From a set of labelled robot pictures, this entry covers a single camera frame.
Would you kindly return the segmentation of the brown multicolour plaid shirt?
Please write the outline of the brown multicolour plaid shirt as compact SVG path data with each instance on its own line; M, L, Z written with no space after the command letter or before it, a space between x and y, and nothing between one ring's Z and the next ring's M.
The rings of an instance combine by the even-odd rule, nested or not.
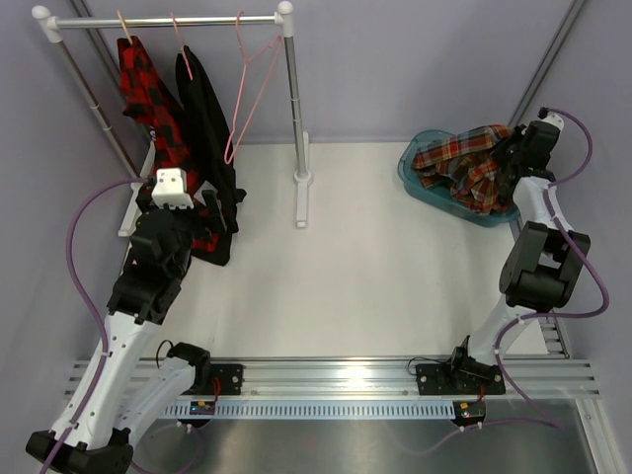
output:
M505 125L491 124L434 140L418 147L410 168L425 188L444 187L475 213L504 213L511 203L500 197L501 167L492 153L512 133Z

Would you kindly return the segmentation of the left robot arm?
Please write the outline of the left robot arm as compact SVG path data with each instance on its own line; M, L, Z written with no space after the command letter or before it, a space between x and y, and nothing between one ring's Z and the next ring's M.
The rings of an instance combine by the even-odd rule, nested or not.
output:
M124 473L145 433L180 395L221 393L209 352L177 343L141 388L124 395L181 291L202 230L187 192L154 186L151 200L130 238L108 312L96 317L100 341L86 372L53 426L27 442L43 473Z

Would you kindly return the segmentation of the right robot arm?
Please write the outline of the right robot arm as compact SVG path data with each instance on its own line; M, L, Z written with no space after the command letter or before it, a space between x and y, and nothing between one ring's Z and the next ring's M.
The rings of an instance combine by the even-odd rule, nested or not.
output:
M564 128L562 115L543 109L494 151L501 165L499 195L519 211L521 227L502 268L500 299L484 324L456 347L444 369L457 394L503 394L501 361L532 320L565 306L591 240L569 226L548 169Z

